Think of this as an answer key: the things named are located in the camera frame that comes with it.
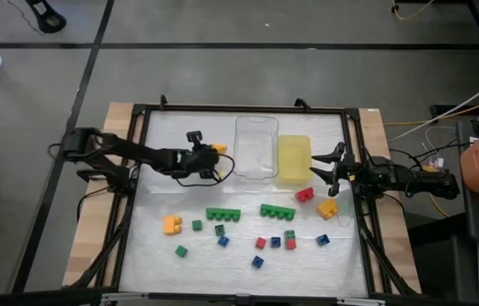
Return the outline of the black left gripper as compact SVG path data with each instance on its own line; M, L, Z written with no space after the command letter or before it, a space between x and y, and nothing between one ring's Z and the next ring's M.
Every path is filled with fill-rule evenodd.
M187 178L192 173L198 173L202 179L218 179L218 173L215 169L209 170L206 164L206 153L210 159L210 166L215 167L219 162L219 152L207 146L192 150L178 151L178 177Z

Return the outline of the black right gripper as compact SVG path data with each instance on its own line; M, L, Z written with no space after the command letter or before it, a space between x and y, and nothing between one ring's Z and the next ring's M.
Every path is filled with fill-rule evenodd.
M339 162L345 152L345 147L345 143L339 142L329 154L311 156L311 158L325 164ZM330 186L328 196L336 196L340 189L339 179L345 179L349 182L356 182L364 185L375 183L375 174L373 172L374 162L372 156L369 152L363 152L361 158L362 161L356 161L353 153L346 153L342 160L342 166L334 166L331 171L326 171L316 167L310 167L309 170L319 176L326 185Z

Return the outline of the long green building block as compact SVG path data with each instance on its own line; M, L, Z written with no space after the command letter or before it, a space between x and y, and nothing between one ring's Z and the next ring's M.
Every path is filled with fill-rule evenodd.
M206 209L206 217L209 220L224 220L238 222L240 220L241 211L231 208L215 208L208 207Z
M263 217L285 219L291 221L296 215L296 210L294 208L279 207L263 203L260 206L260 214Z

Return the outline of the clear plastic bin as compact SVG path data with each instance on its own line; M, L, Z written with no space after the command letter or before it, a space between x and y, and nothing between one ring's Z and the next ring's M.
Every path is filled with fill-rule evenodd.
M234 175L241 181L269 184L279 173L279 121L272 116L239 116L235 121Z

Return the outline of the white table mat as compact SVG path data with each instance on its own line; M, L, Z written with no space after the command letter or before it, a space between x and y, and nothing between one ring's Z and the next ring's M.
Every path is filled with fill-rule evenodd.
M312 200L300 203L297 187L275 177L269 184L241 181L234 175L235 121L239 116L272 116L279 121L279 134L307 135L314 155L331 152L344 139L337 115L240 114L225 112L155 111L150 115L146 144L149 147L185 148L186 133L201 131L209 144L225 144L227 155L218 169L227 179L216 186L198 175L181 182L142 166L138 190L121 269L124 292L168 292L195 294L250 294L297 297L356 297L367 294L358 227L351 187L342 182L336 198L339 213L325 220L317 205L328 197L321 178L313 178ZM261 204L294 208L291 220L263 217ZM241 211L238 222L209 220L206 209ZM163 233L166 215L182 218L182 232ZM200 220L202 230L192 222ZM215 226L224 226L226 247L217 242ZM294 230L296 248L286 248L285 231ZM316 238L327 235L330 243L319 246ZM263 249L256 240L265 239ZM279 237L280 247L271 247ZM188 249L180 258L176 249ZM258 256L260 269L251 265Z

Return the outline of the black stand base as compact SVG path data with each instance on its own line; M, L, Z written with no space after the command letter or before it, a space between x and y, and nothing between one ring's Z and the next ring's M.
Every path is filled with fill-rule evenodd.
M62 31L67 25L66 18L58 13L48 0L25 0L34 14L40 32L53 34Z

